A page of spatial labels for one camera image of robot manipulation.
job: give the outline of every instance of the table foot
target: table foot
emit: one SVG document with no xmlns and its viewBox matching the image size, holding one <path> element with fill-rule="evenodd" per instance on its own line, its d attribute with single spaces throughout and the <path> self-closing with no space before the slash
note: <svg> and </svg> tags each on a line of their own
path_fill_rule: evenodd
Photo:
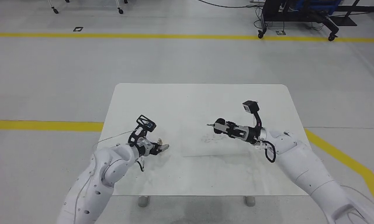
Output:
<svg viewBox="0 0 374 224">
<path fill-rule="evenodd" d="M 142 196 L 139 197 L 139 199 L 138 199 L 138 206 L 139 206 L 139 207 L 142 207 L 142 208 L 147 207 L 148 204 L 150 203 L 150 199 L 151 199 L 150 196 L 148 196 L 148 195 L 142 195 Z"/>
<path fill-rule="evenodd" d="M 252 197 L 252 196 L 244 197 L 244 203 L 248 207 L 255 206 L 255 204 L 256 204 L 255 197 Z"/>
</svg>

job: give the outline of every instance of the table top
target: table top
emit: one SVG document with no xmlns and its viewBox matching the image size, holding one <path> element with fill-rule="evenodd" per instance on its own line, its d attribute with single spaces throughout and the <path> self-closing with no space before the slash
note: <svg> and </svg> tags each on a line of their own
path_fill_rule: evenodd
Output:
<svg viewBox="0 0 374 224">
<path fill-rule="evenodd" d="M 253 126 L 242 103 L 258 101 L 263 127 L 290 132 L 309 145 L 284 85 L 118 84 L 100 140 L 134 129 L 145 115 L 157 124 L 148 139 L 160 137 L 170 148 L 145 158 L 145 172 L 131 167 L 114 195 L 307 195 L 265 158 L 264 150 L 216 135 L 206 126 L 217 118 Z M 126 143 L 122 135 L 98 149 Z"/>
</svg>

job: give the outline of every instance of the white cable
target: white cable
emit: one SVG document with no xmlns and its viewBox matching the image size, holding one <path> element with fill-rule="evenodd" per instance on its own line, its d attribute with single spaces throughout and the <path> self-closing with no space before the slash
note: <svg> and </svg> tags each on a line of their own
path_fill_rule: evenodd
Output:
<svg viewBox="0 0 374 224">
<path fill-rule="evenodd" d="M 121 136 L 121 135 L 124 135 L 124 134 L 126 134 L 126 133 L 135 132 L 136 130 L 137 130 L 137 129 L 130 130 L 130 131 L 128 131 L 128 132 L 123 132 L 123 133 L 118 134 L 118 135 L 116 135 L 116 136 L 111 136 L 111 137 L 109 137 L 109 138 L 106 138 L 106 139 L 100 140 L 100 141 L 98 141 L 97 143 L 95 143 L 94 145 L 92 145 L 91 150 L 93 150 L 94 147 L 95 147 L 95 145 L 99 144 L 100 142 L 103 142 L 103 141 L 105 141 L 105 140 L 109 140 L 109 139 L 112 139 L 112 138 L 116 138 L 116 137 Z M 95 153 L 93 153 L 93 157 L 95 158 L 95 166 L 94 166 L 93 172 L 90 174 L 90 176 L 88 177 L 87 181 L 85 182 L 85 184 L 83 185 L 83 187 L 82 187 L 81 190 L 79 191 L 79 193 L 78 193 L 78 195 L 77 195 L 77 198 L 75 199 L 75 207 L 74 207 L 74 222 L 73 222 L 73 224 L 75 224 L 75 220 L 76 220 L 76 218 L 77 218 L 77 203 L 78 203 L 78 198 L 79 198 L 79 196 L 81 195 L 81 192 L 83 191 L 83 188 L 86 187 L 88 181 L 89 181 L 89 180 L 91 179 L 91 177 L 94 175 L 95 170 L 96 170 L 96 156 L 95 156 Z"/>
<path fill-rule="evenodd" d="M 360 195 L 362 195 L 363 197 L 365 197 L 368 201 L 370 201 L 374 205 L 374 202 L 369 197 L 367 197 L 366 195 L 364 195 L 360 191 L 356 190 L 355 188 L 352 188 L 352 187 L 347 186 L 347 185 L 341 185 L 341 186 L 342 187 L 346 187 L 346 188 L 350 188 L 350 189 L 354 190 L 355 192 L 358 192 Z"/>
<path fill-rule="evenodd" d="M 347 213 L 347 217 L 348 217 L 348 219 L 352 222 L 352 224 L 354 224 L 354 223 L 353 223 L 352 219 L 349 217 L 349 214 L 353 214 L 353 215 L 355 215 L 355 216 L 361 218 L 361 220 L 363 220 L 366 224 L 370 224 L 370 223 L 369 223 L 367 220 L 365 220 L 365 218 L 363 218 L 362 216 L 359 216 L 358 214 L 353 213 L 353 212 L 348 212 L 348 213 Z"/>
<path fill-rule="evenodd" d="M 124 135 L 124 134 L 126 134 L 126 133 L 130 133 L 130 132 L 134 132 L 134 131 L 135 131 L 135 130 L 130 130 L 130 131 L 128 131 L 128 132 L 123 132 L 123 133 L 118 134 L 118 135 L 116 135 L 116 136 L 112 136 L 112 137 L 109 137 L 109 138 L 106 138 L 106 139 L 100 140 L 100 141 L 98 141 L 97 143 L 95 143 L 94 145 L 92 145 L 91 150 L 94 149 L 95 145 L 97 145 L 97 144 L 99 144 L 99 143 L 101 143 L 101 142 L 103 142 L 103 141 L 105 141 L 105 140 L 109 140 L 109 139 L 112 139 L 112 138 L 116 138 L 116 137 L 118 137 L 118 136 Z"/>
</svg>

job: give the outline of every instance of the black cable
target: black cable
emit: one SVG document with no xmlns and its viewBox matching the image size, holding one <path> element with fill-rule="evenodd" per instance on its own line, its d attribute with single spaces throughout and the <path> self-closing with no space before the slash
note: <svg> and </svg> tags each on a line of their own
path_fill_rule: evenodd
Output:
<svg viewBox="0 0 374 224">
<path fill-rule="evenodd" d="M 272 150 L 273 150 L 273 159 L 270 159 L 269 156 L 268 156 L 268 149 L 265 149 L 265 157 L 266 159 L 268 159 L 268 161 L 270 161 L 271 163 L 274 163 L 275 161 L 275 157 L 276 157 L 276 151 L 275 151 L 275 147 L 274 147 L 274 144 L 270 143 L 269 141 L 263 141 L 263 143 L 268 143 L 270 144 Z"/>
<path fill-rule="evenodd" d="M 216 5 L 216 4 L 213 4 L 213 3 L 210 3 L 210 2 L 206 2 L 206 1 L 203 1 L 203 0 L 197 0 L 197 1 L 200 1 L 200 2 L 203 2 L 203 3 L 206 3 L 206 4 L 209 4 L 209 5 L 214 5 L 214 6 L 218 6 L 218 7 L 222 7 L 222 8 L 231 8 L 231 9 L 252 8 L 252 7 L 256 7 L 256 6 L 257 6 L 257 5 L 246 5 L 246 6 L 225 6 L 225 5 Z"/>
<path fill-rule="evenodd" d="M 141 170 L 141 172 L 144 172 L 144 168 L 143 168 L 143 166 L 141 166 L 140 162 L 139 162 L 139 161 L 136 161 L 136 162 L 138 162 L 138 164 L 139 164 L 139 166 L 140 166 L 140 170 Z"/>
<path fill-rule="evenodd" d="M 366 15 L 367 13 L 371 13 L 371 12 L 352 13 L 352 14 L 350 14 L 350 15 Z M 330 15 L 329 17 L 340 17 L 340 16 L 345 16 L 345 15 Z"/>
</svg>

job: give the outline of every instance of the cable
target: cable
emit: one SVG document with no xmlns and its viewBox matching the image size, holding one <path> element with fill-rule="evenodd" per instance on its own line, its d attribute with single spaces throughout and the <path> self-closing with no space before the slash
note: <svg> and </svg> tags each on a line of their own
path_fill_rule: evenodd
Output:
<svg viewBox="0 0 374 224">
<path fill-rule="evenodd" d="M 141 172 L 144 172 L 144 167 L 143 167 L 143 166 L 141 166 L 141 164 L 140 164 L 140 162 L 139 162 L 139 161 L 136 161 L 136 162 L 138 162 L 138 164 L 139 164 L 139 166 L 140 166 L 140 170 L 141 170 Z"/>
<path fill-rule="evenodd" d="M 256 7 L 256 6 L 257 6 L 257 5 L 246 5 L 246 6 L 225 6 L 225 5 L 216 5 L 216 4 L 213 4 L 213 3 L 210 3 L 210 2 L 206 2 L 206 1 L 203 1 L 203 0 L 197 0 L 197 1 L 200 1 L 200 2 L 206 3 L 206 4 L 208 4 L 208 5 L 214 5 L 214 6 L 218 6 L 218 7 L 222 7 L 222 8 L 231 8 L 231 9 L 253 8 L 253 7 Z"/>
<path fill-rule="evenodd" d="M 364 195 L 363 193 L 361 193 L 360 191 L 356 190 L 355 188 L 352 188 L 350 186 L 346 186 L 346 185 L 340 185 L 341 187 L 345 187 L 345 188 L 350 188 L 352 190 L 354 190 L 355 192 L 359 193 L 360 195 L 362 195 L 363 197 L 365 197 L 368 201 L 370 201 L 370 203 L 372 203 L 374 205 L 374 202 L 369 198 L 367 197 L 366 195 Z"/>
<path fill-rule="evenodd" d="M 105 140 L 109 140 L 109 139 L 112 139 L 112 138 L 116 138 L 116 137 L 118 137 L 118 136 L 124 135 L 124 134 L 126 134 L 126 133 L 130 133 L 130 132 L 134 132 L 134 131 L 136 131 L 136 130 L 130 130 L 130 131 L 128 131 L 128 132 L 123 132 L 123 133 L 118 134 L 118 135 L 116 135 L 116 136 L 112 136 L 112 137 L 109 137 L 109 138 L 106 138 L 106 139 L 100 140 L 100 141 L 98 141 L 97 143 L 95 143 L 94 145 L 92 145 L 91 150 L 93 151 L 95 145 L 97 145 L 97 144 L 99 144 L 99 143 L 101 143 L 101 142 L 103 142 L 103 141 L 105 141 Z"/>
<path fill-rule="evenodd" d="M 371 13 L 371 12 L 364 12 L 364 13 L 352 13 L 350 14 L 351 15 L 366 15 L 367 13 Z M 328 17 L 340 17 L 340 16 L 345 16 L 345 15 L 330 15 Z"/>
<path fill-rule="evenodd" d="M 352 219 L 349 217 L 349 214 L 353 214 L 353 215 L 355 215 L 355 216 L 357 216 L 357 217 L 359 217 L 359 218 L 361 218 L 361 220 L 363 220 L 365 223 L 367 223 L 367 224 L 370 224 L 367 220 L 365 220 L 365 218 L 364 217 L 362 217 L 362 216 L 359 216 L 358 214 L 356 214 L 356 213 L 353 213 L 353 212 L 348 212 L 347 213 L 347 217 L 348 217 L 348 219 L 352 222 L 352 224 L 354 224 L 353 223 L 353 221 L 352 221 Z"/>
<path fill-rule="evenodd" d="M 274 163 L 275 157 L 276 157 L 276 151 L 275 151 L 274 144 L 272 144 L 272 143 L 270 143 L 269 141 L 266 141 L 266 140 L 263 141 L 263 143 L 268 143 L 272 147 L 272 150 L 273 150 L 273 159 L 269 158 L 269 156 L 268 156 L 268 149 L 265 149 L 265 157 L 266 157 L 266 159 L 268 159 L 268 161 L 270 161 L 271 163 Z"/>
<path fill-rule="evenodd" d="M 313 26 L 313 22 L 310 23 L 310 26 L 305 26 L 306 29 L 310 30 L 310 29 L 313 29 L 313 30 L 322 30 L 322 28 L 324 27 L 325 25 L 322 25 L 322 26 Z"/>
</svg>

